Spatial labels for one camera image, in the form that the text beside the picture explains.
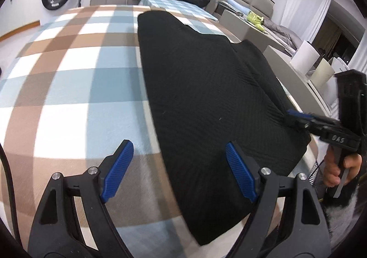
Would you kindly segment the cream paper roll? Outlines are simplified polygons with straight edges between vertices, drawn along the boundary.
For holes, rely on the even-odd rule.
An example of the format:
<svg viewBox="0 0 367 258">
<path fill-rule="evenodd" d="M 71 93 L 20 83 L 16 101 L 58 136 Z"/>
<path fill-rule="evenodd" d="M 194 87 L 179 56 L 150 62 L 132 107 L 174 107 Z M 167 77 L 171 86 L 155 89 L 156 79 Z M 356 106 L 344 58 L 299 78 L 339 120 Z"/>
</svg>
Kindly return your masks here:
<svg viewBox="0 0 367 258">
<path fill-rule="evenodd" d="M 322 59 L 311 75 L 310 81 L 317 90 L 320 90 L 333 77 L 334 73 L 335 71 L 328 61 Z"/>
</svg>

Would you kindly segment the green toy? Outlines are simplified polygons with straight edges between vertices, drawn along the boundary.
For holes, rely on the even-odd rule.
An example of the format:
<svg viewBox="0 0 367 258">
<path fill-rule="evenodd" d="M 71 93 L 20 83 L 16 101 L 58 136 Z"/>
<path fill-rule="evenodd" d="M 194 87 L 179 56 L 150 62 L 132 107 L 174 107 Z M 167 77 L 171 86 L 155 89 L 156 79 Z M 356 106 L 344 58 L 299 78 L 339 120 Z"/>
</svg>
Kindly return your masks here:
<svg viewBox="0 0 367 258">
<path fill-rule="evenodd" d="M 250 11 L 247 15 L 247 21 L 250 22 L 256 29 L 265 33 L 264 28 L 264 18 L 262 16 L 257 15 L 256 13 Z"/>
</svg>

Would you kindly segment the blue checkered box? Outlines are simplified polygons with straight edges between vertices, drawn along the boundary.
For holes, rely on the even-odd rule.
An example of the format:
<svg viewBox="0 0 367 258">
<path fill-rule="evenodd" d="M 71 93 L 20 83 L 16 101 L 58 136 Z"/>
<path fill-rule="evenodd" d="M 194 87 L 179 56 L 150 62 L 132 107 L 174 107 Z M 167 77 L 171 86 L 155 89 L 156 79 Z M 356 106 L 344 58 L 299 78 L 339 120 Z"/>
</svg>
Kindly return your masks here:
<svg viewBox="0 0 367 258">
<path fill-rule="evenodd" d="M 218 22 L 218 19 L 205 11 L 204 9 L 198 7 L 197 5 L 180 1 L 180 0 L 141 0 L 138 5 L 150 6 L 155 8 L 163 8 L 168 11 L 181 12 L 182 14 L 187 14 L 191 16 L 201 16 L 210 19 L 214 22 Z"/>
</svg>

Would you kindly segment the black knit sweater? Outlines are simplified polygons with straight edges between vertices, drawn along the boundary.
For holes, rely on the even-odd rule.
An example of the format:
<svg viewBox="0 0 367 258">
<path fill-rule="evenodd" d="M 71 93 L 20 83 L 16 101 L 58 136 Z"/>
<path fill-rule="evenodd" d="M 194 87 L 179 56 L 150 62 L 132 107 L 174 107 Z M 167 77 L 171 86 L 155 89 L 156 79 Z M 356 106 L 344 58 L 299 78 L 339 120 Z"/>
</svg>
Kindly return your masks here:
<svg viewBox="0 0 367 258">
<path fill-rule="evenodd" d="M 226 160 L 237 142 L 262 167 L 288 175 L 310 135 L 286 125 L 292 103 L 251 42 L 201 34 L 165 11 L 137 19 L 147 97 L 176 201 L 201 246 L 252 209 Z"/>
</svg>

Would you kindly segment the white paper roll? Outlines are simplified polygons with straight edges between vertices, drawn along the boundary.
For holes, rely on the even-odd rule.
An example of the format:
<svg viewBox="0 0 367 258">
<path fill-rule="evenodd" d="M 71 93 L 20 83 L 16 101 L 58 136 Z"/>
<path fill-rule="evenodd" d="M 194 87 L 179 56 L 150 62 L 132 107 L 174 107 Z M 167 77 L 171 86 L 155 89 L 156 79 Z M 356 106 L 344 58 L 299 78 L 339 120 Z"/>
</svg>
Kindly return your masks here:
<svg viewBox="0 0 367 258">
<path fill-rule="evenodd" d="M 320 54 L 308 41 L 303 41 L 290 60 L 290 65 L 301 75 L 306 75 L 316 63 Z"/>
</svg>

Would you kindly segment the checkered table cloth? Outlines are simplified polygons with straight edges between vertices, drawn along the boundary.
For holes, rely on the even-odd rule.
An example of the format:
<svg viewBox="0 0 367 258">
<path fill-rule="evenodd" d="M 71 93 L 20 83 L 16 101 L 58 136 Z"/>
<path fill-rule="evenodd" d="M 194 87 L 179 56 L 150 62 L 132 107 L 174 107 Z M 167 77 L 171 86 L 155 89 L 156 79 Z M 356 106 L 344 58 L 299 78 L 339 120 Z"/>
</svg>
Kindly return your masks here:
<svg viewBox="0 0 367 258">
<path fill-rule="evenodd" d="M 223 257 L 242 229 L 192 238 L 169 185 L 146 97 L 137 16 L 147 6 L 75 8 L 1 47 L 1 144 L 22 243 L 55 172 L 81 174 L 124 139 L 134 159 L 107 207 L 135 257 Z"/>
</svg>

